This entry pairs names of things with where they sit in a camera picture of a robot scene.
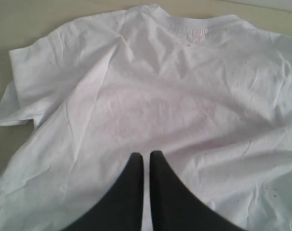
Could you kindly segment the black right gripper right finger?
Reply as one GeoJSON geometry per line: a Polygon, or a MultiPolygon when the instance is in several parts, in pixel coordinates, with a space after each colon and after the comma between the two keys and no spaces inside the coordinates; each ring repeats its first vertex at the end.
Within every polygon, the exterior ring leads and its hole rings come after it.
{"type": "Polygon", "coordinates": [[[150,203],[155,231],[234,231],[177,177],[161,151],[150,154],[150,203]]]}

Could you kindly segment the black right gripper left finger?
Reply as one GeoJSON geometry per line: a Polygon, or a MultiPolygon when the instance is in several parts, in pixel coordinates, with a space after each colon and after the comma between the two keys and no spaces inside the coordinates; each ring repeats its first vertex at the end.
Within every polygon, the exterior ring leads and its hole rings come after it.
{"type": "Polygon", "coordinates": [[[65,231],[140,231],[143,217],[143,157],[132,153],[122,173],[88,212],[65,231]]]}

